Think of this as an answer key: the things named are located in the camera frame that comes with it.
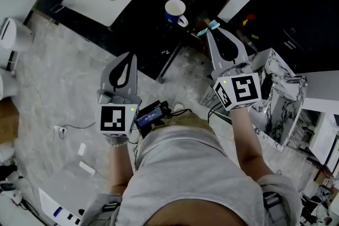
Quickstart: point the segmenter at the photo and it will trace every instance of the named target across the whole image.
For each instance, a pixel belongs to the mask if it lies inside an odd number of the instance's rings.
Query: gray tile floor
[[[54,125],[86,126],[94,122],[94,104],[101,71],[114,56],[87,42],[63,25],[56,26],[34,14],[29,27],[35,35],[32,48],[20,55],[16,77],[20,92],[14,98],[20,113],[16,157],[22,173],[34,187],[23,182],[24,195],[39,206],[38,187],[74,158],[80,144],[86,144],[86,162],[104,178],[108,173],[108,144],[94,127],[69,128],[65,139],[53,132]],[[156,100],[170,105],[180,102],[206,119],[208,109],[199,105],[208,85],[210,61],[193,49],[182,49],[160,84],[138,72],[141,107]],[[211,126],[229,157],[237,163],[231,125],[216,116]],[[282,170],[299,190],[314,176],[315,168],[305,156],[289,148],[278,152],[261,141],[264,159],[273,171]]]

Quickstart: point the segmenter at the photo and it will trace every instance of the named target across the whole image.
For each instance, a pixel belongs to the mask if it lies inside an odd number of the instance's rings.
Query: mug
[[[188,26],[189,22],[183,15],[186,10],[185,4],[181,0],[169,0],[165,4],[165,17],[170,23],[178,23],[183,28]]]

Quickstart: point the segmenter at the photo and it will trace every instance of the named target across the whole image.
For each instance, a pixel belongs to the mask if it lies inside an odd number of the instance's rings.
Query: mug handle
[[[184,28],[185,26],[189,25],[189,21],[184,15],[181,15],[178,20],[178,25]]]

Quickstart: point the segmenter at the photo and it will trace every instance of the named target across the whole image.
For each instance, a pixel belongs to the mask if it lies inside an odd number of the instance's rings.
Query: device screen
[[[162,115],[163,113],[161,112],[161,108],[157,107],[156,109],[137,119],[137,123],[140,127],[143,127],[144,125],[148,124],[149,122],[155,120],[156,118]]]

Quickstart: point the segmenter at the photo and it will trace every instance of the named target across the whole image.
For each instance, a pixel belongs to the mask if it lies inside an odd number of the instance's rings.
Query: black countertop
[[[115,56],[128,51],[136,53],[138,69],[153,79],[193,28],[207,2],[182,0],[189,20],[189,26],[183,28],[165,20],[164,6],[168,0],[132,0],[110,27],[63,7],[62,1],[39,0],[36,8]]]

